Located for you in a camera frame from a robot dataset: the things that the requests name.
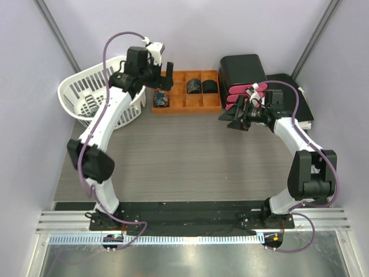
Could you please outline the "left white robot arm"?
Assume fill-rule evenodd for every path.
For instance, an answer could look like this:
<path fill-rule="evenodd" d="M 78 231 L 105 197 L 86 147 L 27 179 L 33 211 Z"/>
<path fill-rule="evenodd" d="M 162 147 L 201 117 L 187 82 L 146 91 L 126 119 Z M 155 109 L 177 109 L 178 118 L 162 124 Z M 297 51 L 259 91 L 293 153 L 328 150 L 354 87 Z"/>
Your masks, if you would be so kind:
<path fill-rule="evenodd" d="M 67 150 L 88 196 L 94 197 L 110 230 L 121 227 L 123 216 L 117 212 L 119 200 L 112 185 L 115 162 L 106 153 L 111 135 L 121 116 L 130 115 L 132 101 L 145 88 L 168 91 L 172 88 L 173 67 L 168 62 L 161 74 L 164 44 L 148 42 L 143 47 L 131 46 L 116 71 L 105 73 L 106 96 L 92 122 Z"/>

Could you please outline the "floral navy tie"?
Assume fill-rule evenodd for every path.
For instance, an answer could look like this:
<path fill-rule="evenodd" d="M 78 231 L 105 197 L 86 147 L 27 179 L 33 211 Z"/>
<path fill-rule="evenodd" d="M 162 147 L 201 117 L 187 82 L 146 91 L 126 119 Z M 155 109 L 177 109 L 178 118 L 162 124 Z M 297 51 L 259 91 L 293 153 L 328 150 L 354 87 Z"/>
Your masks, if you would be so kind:
<path fill-rule="evenodd" d="M 153 106 L 155 108 L 167 108 L 170 105 L 170 98 L 166 91 L 158 90 L 153 95 Z"/>

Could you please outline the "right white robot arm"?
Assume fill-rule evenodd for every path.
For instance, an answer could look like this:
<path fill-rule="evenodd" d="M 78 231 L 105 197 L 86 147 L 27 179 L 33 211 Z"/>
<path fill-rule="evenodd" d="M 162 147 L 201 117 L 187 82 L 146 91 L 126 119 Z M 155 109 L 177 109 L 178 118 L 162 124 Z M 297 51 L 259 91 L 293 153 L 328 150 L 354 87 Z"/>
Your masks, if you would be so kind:
<path fill-rule="evenodd" d="M 333 197 L 337 183 L 337 155 L 324 150 L 309 138 L 293 114 L 285 108 L 283 92 L 265 92 L 247 98 L 239 95 L 235 104 L 219 116 L 227 121 L 229 129 L 247 131 L 252 123 L 261 123 L 278 136 L 293 155 L 287 187 L 279 194 L 267 198 L 258 217 L 268 228 L 288 219 L 290 212 L 305 204 L 315 204 L 319 199 Z"/>

